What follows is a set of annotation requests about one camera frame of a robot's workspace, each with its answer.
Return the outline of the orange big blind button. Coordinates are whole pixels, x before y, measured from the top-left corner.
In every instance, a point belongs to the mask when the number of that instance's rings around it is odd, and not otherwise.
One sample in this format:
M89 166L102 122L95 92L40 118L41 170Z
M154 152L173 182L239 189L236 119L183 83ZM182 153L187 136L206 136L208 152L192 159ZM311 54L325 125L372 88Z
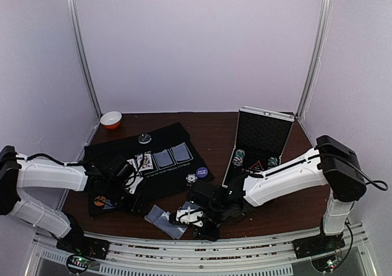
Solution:
M104 196L97 196L94 198L93 203L97 207L104 207L106 205L107 199Z

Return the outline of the purple small blind button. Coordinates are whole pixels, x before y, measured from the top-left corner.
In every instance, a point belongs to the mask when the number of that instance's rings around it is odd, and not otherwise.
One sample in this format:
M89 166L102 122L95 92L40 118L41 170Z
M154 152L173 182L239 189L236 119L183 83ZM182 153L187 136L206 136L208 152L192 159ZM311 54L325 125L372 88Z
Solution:
M208 176L208 169L206 167L200 167L196 170L195 174L199 179L203 179Z

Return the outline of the poker chip stack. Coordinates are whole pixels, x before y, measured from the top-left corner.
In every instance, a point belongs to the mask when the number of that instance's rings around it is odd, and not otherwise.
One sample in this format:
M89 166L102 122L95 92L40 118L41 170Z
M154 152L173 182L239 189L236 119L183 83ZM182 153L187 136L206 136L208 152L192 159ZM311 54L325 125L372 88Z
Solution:
M194 174L188 174L187 177L186 177L186 180L188 182L195 182L197 180L197 176L194 175Z

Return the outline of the chip row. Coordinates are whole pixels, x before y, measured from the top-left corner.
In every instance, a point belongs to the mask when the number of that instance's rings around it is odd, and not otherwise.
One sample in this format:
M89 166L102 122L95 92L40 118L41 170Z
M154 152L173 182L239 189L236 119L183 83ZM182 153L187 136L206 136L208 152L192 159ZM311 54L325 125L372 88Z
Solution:
M268 169L274 168L274 167L278 166L278 164L279 164L279 159L278 159L278 158L276 158L276 157L270 157L270 158L268 159L267 168L268 168Z
M237 149L233 156L233 165L236 167L242 166L245 158L245 151L242 149Z

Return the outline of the white dealer button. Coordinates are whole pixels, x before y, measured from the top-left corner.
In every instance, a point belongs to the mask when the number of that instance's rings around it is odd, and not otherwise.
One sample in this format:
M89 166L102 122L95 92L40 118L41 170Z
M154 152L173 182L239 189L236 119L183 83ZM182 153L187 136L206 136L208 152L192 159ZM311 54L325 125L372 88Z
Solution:
M148 133L143 133L138 137L138 142L140 144L148 144L152 140L151 135Z

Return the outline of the black poker mat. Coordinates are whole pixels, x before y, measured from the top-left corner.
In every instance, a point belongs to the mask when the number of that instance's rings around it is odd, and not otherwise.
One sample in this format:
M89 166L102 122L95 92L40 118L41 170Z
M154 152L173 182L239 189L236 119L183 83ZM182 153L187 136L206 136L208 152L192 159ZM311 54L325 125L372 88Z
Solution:
M128 162L136 162L138 155L151 154L154 168L152 170L140 170L143 180L136 189L136 193L141 194L144 214L147 213L146 206L148 202L186 191L188 189L187 175L196 175L195 172L200 167L208 168L190 142L190 135L181 123L177 122L148 134L152 138L148 144L140 144L138 142L139 136L131 136L87 146L85 147L84 157L84 161L90 161L98 168L102 168L116 155L123 156ZM182 143L186 144L190 159L177 162L173 156L172 147ZM160 168L154 154L164 149L170 154L172 164ZM212 181L214 176L209 169L208 171L207 177L197 178L197 181Z

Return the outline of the aluminium poker case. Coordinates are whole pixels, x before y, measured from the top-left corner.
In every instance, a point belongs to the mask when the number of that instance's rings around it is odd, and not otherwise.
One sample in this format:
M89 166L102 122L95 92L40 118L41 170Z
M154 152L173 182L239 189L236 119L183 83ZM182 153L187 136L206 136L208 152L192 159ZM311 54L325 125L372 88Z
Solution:
M240 108L235 144L222 186L228 187L236 177L246 170L257 172L250 170L250 167L257 161L261 162L262 171L267 170L270 157L278 158L280 165L294 120L295 116L292 113L263 110L251 106ZM242 149L246 153L243 165L239 167L234 166L232 162L237 149Z

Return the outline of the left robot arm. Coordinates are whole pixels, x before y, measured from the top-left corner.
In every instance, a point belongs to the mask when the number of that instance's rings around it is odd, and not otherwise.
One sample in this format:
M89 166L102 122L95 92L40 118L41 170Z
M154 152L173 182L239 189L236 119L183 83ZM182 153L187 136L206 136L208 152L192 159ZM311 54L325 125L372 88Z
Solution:
M141 164L117 155L98 168L90 161L61 162L48 154L19 154L13 146L1 150L1 215L12 215L48 231L75 254L88 249L76 219L56 211L25 192L27 187L63 188L104 196L118 209L130 211L143 176Z

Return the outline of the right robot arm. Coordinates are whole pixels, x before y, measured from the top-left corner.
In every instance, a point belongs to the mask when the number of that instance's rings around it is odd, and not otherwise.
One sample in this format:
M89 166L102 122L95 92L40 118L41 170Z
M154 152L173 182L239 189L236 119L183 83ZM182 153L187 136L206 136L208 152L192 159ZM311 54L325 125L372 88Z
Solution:
M216 241L220 225L248 206L321 185L329 185L330 195L314 247L325 253L337 243L353 203L366 192L355 151L328 135L318 137L315 147L289 162L261 172L243 171L223 186L212 187L202 206L202 225L194 226L193 236Z

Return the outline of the triangular all-in marker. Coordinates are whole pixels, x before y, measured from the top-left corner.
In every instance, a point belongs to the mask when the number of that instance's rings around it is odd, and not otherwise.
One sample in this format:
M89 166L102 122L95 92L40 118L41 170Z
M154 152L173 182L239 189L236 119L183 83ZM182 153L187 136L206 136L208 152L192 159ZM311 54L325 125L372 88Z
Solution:
M253 164L253 165L250 167L250 170L262 171L262 170L263 170L263 166L262 166L262 164L261 164L260 161L257 161L255 164Z

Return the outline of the orange white bowl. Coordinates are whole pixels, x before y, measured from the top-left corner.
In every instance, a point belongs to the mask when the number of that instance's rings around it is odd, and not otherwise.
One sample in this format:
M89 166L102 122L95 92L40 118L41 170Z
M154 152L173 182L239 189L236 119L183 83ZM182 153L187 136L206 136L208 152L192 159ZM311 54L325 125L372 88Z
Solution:
M106 129L115 130L121 124L122 114L119 111L110 111L100 118L100 124Z

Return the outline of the left aluminium frame post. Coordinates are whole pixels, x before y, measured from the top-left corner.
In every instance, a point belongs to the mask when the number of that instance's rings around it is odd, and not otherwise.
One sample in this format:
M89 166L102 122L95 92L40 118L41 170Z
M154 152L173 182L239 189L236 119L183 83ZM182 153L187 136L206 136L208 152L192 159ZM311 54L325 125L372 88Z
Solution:
M77 55L80 62L83 79L85 81L88 95L92 102L95 115L97 116L98 119L100 119L100 117L102 116L102 110L100 108L96 90L92 82L91 72L89 69L88 59L86 56L85 46L83 43L83 37L80 28L80 22L79 22L78 11L77 11L77 2L76 0L66 0L66 1L69 9L70 20L71 20L73 34L75 37L75 43L77 47Z

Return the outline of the aluminium frame post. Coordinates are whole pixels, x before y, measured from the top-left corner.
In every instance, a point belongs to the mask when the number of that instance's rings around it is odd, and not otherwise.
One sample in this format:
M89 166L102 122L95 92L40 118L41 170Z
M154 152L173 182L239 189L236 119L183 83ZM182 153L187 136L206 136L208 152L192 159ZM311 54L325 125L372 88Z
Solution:
M98 119L100 119L100 117L102 116L102 110L100 108L96 90L92 82L91 72L89 69L88 59L86 56L85 46L83 43L83 37L80 28L80 22L79 22L78 11L77 11L77 2L76 0L66 0L66 1L69 9L70 20L71 20L73 34L75 37L75 43L77 47L77 55L80 62L83 79L85 81L88 95L92 102L95 115L97 116Z
M309 68L307 70L306 81L300 98L300 103L296 112L296 116L300 121L305 120L306 112L309 109L311 97L317 81L322 50L326 42L328 28L330 25L331 9L333 0L322 0L320 5L320 13L318 19L317 32L315 35L314 47L312 50Z

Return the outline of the right aluminium frame post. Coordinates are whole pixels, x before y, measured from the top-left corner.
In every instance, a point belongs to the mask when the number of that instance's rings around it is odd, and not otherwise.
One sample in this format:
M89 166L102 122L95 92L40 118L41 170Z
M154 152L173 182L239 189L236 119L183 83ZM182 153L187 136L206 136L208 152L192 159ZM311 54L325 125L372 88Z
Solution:
M309 109L311 97L317 81L322 50L326 42L328 28L330 25L331 9L333 0L322 0L320 5L320 13L318 19L317 32L315 35L314 47L312 50L309 68L307 70L306 81L300 98L300 103L296 112L296 116L300 121L305 120L306 112Z

